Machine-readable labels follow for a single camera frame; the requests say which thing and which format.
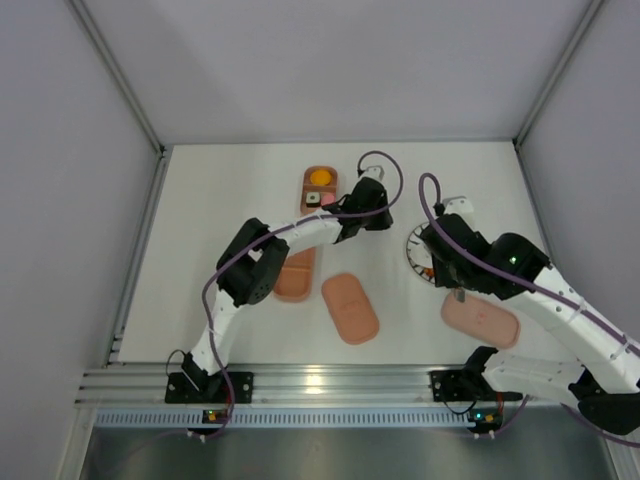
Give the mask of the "metal tongs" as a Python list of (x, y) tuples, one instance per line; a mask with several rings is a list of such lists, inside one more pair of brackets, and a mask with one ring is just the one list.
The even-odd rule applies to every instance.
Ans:
[(459, 303), (464, 303), (466, 300), (466, 292), (462, 288), (456, 288), (452, 291), (455, 300)]

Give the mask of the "striped round plate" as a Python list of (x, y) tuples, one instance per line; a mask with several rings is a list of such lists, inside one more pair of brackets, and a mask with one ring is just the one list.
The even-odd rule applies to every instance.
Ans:
[(425, 268), (432, 268), (434, 270), (431, 253), (420, 237), (428, 225), (429, 222), (424, 222), (411, 230), (405, 243), (405, 257), (410, 269), (422, 281), (434, 286), (435, 276), (433, 278), (429, 278), (423, 273)]

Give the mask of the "black white sushi roll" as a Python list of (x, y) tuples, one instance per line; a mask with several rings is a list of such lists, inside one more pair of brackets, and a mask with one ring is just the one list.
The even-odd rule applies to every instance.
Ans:
[(309, 191), (305, 194), (305, 206), (310, 209), (318, 208), (322, 202), (322, 193)]

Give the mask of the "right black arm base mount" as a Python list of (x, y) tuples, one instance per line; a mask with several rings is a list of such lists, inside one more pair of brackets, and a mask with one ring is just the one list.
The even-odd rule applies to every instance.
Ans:
[(461, 369), (432, 370), (429, 379), (435, 402), (471, 402), (477, 399), (477, 395), (464, 383)]

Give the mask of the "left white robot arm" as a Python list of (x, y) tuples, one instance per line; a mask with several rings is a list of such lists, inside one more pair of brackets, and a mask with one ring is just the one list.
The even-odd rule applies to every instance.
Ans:
[(182, 374), (170, 381), (174, 391), (190, 400), (209, 400), (221, 383), (230, 382), (226, 367), (235, 335), (233, 318), (271, 294), (288, 257), (344, 242), (362, 230), (391, 227), (390, 206), (396, 200), (388, 198), (383, 168), (371, 166), (358, 174), (351, 193), (297, 220), (268, 225), (251, 218), (242, 225), (203, 287), (206, 327), (184, 355)]

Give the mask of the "orange round toy food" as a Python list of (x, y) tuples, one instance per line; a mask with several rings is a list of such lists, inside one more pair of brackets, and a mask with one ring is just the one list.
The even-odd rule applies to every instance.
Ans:
[(333, 180), (332, 173), (327, 169), (314, 170), (309, 177), (309, 181), (314, 186), (328, 186)]

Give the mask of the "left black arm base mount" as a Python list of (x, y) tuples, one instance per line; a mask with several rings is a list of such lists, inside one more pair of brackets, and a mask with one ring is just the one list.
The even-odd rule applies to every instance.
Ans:
[(230, 383), (221, 373), (205, 379), (198, 388), (183, 372), (171, 373), (165, 390), (166, 404), (222, 404), (235, 402), (250, 404), (253, 396), (254, 374), (247, 371), (228, 372)]

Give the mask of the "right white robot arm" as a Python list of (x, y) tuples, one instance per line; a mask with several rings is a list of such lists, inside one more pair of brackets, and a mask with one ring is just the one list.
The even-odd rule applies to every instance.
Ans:
[(564, 404), (607, 433), (637, 430), (638, 344), (601, 318), (525, 237), (505, 233), (488, 242), (442, 203), (426, 213), (429, 221), (419, 237), (433, 259), (437, 286), (496, 297), (533, 319), (574, 357), (561, 363), (479, 347), (463, 368), (467, 384)]

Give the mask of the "pink toy sweet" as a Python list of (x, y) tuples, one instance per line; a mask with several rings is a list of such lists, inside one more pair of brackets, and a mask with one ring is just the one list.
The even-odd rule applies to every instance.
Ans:
[(321, 205), (330, 205), (335, 202), (335, 196), (333, 194), (326, 194), (322, 196)]

